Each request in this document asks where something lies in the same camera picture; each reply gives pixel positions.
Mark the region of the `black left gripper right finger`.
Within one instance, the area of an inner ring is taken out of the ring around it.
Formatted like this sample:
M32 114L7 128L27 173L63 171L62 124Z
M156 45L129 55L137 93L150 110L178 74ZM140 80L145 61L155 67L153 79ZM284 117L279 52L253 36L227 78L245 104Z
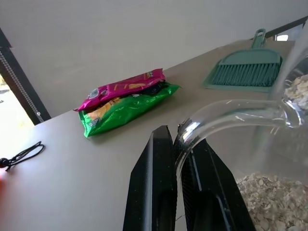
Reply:
M206 140L187 151L177 135L174 156L187 230L255 230L232 172Z

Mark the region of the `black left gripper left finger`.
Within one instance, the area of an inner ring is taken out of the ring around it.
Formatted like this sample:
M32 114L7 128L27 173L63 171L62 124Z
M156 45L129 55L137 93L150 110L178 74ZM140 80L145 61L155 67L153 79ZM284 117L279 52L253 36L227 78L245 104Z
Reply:
M166 125L153 130L131 174L125 231L173 231L177 208L173 141Z

